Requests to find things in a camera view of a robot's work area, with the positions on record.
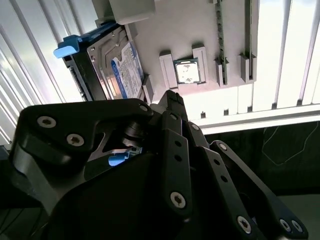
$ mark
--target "black cable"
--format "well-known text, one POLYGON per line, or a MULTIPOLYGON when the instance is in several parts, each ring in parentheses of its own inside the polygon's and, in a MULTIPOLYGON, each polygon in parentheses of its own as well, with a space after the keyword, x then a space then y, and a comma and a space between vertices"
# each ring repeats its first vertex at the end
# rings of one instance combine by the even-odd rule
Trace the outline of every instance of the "black cable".
POLYGON ((10 228, 10 226, 15 222, 15 220, 17 220, 17 218, 22 214, 22 212, 24 211, 25 209, 23 208, 18 214, 17 216, 15 216, 15 218, 2 230, 2 232, 0 232, 0 236, 8 229, 10 228))
POLYGON ((33 234, 33 232, 37 229, 38 225, 39 225, 39 222, 40 222, 40 219, 41 219, 41 216, 42 216, 42 213, 43 213, 43 208, 40 208, 40 212, 38 214, 38 217, 36 218, 30 232, 29 232, 29 235, 28 235, 28 238, 30 238, 33 234))
POLYGON ((10 214, 10 212, 11 212, 11 209, 8 209, 8 211, 6 212, 6 215, 5 215, 5 217, 4 217, 4 219, 2 220, 2 223, 1 223, 1 225, 0 225, 0 231, 1 231, 2 227, 4 226, 4 224, 5 224, 8 216, 9 216, 9 214, 10 214))

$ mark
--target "blue plastic tab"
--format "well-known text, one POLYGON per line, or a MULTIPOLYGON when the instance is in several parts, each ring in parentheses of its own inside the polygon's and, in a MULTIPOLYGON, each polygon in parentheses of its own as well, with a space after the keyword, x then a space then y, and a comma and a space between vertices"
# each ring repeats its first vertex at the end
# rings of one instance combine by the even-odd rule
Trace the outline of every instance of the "blue plastic tab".
POLYGON ((80 51, 79 43, 92 42, 101 34, 105 34, 110 28, 116 26, 117 23, 108 22, 97 29, 87 32, 81 36, 70 35, 63 38, 63 42, 58 43, 58 48, 53 51, 56 58, 61 59, 66 56, 76 54, 80 51))

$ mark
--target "hard drive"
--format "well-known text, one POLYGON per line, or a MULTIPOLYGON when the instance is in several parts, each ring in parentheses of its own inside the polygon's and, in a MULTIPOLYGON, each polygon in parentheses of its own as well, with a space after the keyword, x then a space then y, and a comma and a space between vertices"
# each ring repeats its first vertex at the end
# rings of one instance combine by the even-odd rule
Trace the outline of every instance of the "hard drive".
POLYGON ((64 38, 54 54, 63 58, 85 101, 145 98, 135 45, 115 22, 64 38))

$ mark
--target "robotic hand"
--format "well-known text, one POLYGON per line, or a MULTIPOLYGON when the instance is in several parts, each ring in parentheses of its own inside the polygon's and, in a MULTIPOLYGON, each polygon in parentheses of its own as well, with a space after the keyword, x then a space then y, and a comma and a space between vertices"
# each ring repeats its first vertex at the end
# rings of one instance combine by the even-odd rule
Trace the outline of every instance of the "robotic hand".
POLYGON ((50 216, 43 239, 308 239, 303 223, 221 141, 207 143, 182 97, 31 106, 10 160, 50 216), (85 180, 88 161, 140 154, 85 180))

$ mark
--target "hard drive label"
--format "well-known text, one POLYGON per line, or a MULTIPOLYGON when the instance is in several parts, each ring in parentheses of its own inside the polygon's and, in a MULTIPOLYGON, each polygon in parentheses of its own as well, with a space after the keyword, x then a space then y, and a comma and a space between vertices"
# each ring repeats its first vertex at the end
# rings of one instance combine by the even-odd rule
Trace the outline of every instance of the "hard drive label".
POLYGON ((137 51, 130 42, 121 51, 122 61, 111 61, 113 73, 124 99, 137 98, 142 88, 143 71, 137 51))

